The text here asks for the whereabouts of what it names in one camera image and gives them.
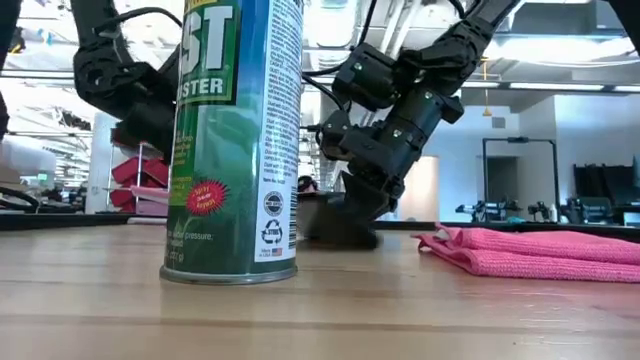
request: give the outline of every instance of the red starburst label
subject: red starburst label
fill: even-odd
[[[187,210],[193,215],[214,213],[227,199],[227,186],[218,181],[205,181],[195,185],[187,196]]]

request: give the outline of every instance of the doorway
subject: doorway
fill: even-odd
[[[485,199],[487,202],[499,202],[505,198],[518,200],[517,157],[488,157],[487,175],[489,188],[489,198]]]

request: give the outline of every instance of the recycling symbol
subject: recycling symbol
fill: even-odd
[[[269,220],[262,230],[262,240],[267,244],[278,244],[282,241],[282,228],[278,220]]]

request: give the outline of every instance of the ceiling light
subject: ceiling light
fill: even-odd
[[[494,81],[467,81],[462,87],[470,89],[495,89],[500,86],[500,83]]]
[[[575,37],[510,38],[494,51],[490,59],[504,58],[524,62],[583,62],[601,57],[599,44]]]
[[[619,85],[613,88],[615,92],[640,92],[640,85]]]
[[[37,71],[37,70],[11,70],[5,69],[0,72],[0,77],[21,78],[21,79],[71,79],[72,71]]]
[[[555,83],[512,83],[511,89],[523,90],[568,90],[568,91],[600,91],[604,85],[594,84],[555,84]]]
[[[358,0],[312,1],[304,19],[310,45],[347,47],[355,33],[358,4]]]

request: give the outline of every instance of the ceiling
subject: ceiling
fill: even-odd
[[[182,1],[179,0],[114,2],[120,12],[158,6],[182,17]],[[628,41],[624,42],[624,31],[615,16],[612,18],[606,3],[578,0],[574,1],[578,4],[566,5],[562,4],[564,0],[558,0],[556,4],[553,2],[529,1],[512,15],[485,53],[488,57],[486,72],[481,67],[472,79],[640,83],[637,54],[629,49]],[[318,69],[340,63],[348,56],[349,46],[359,36],[369,0],[306,0],[305,4],[303,67]],[[399,15],[396,26],[393,26],[394,14]],[[332,26],[326,26],[327,19],[333,19]],[[385,48],[390,54],[400,47],[419,49],[431,44],[456,19],[455,11],[446,0],[424,0],[415,6],[411,0],[380,0],[367,42],[377,48]],[[38,70],[47,71],[38,75],[62,79],[0,78],[0,87],[12,115],[10,130],[77,132],[58,124],[56,120],[60,110],[71,111],[88,122],[93,121],[96,110],[74,94],[73,82],[69,80],[68,72],[72,69],[72,58],[78,46],[69,1],[24,0],[18,25],[24,28],[27,49],[22,54],[9,55],[3,75],[22,76],[25,74],[16,71]],[[403,36],[403,27],[408,29],[406,37]],[[162,15],[132,19],[125,24],[123,32],[133,58],[149,62],[156,68],[169,56],[181,37],[180,29]],[[392,35],[391,41],[385,43],[385,34]],[[332,104],[315,89],[305,89],[302,123],[317,123],[333,110]],[[490,90],[489,102],[519,111],[532,99],[549,94]],[[486,102],[484,90],[464,89],[462,98],[469,105]],[[321,158],[311,136],[301,135],[301,173],[313,173],[326,186],[334,178],[334,165]],[[81,143],[77,138],[56,138],[45,142],[57,149],[61,160],[76,159],[75,164],[81,167],[80,173],[86,176],[90,138]]]

